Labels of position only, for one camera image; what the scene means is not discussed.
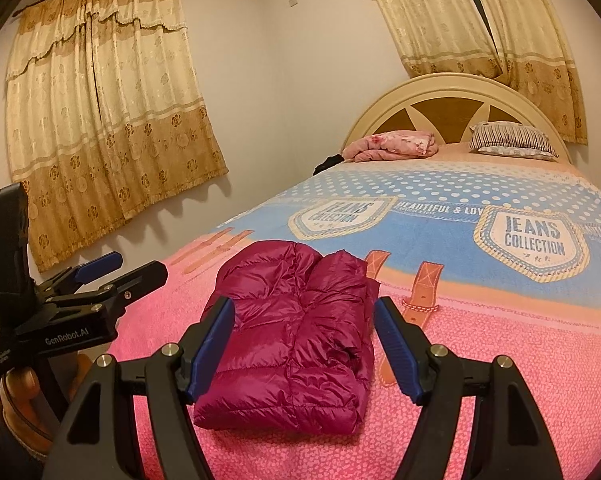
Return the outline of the person's left hand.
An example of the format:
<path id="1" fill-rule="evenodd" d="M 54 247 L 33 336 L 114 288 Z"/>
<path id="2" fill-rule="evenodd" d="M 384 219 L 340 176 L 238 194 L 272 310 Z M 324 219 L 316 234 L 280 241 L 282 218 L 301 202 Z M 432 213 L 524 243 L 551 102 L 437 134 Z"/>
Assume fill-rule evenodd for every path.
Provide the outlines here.
<path id="1" fill-rule="evenodd" d="M 41 396 L 38 377 L 31 367 L 14 368 L 0 382 L 2 417 L 16 442 L 33 458 L 44 462 L 52 448 L 52 430 L 42 420 L 34 401 Z"/>

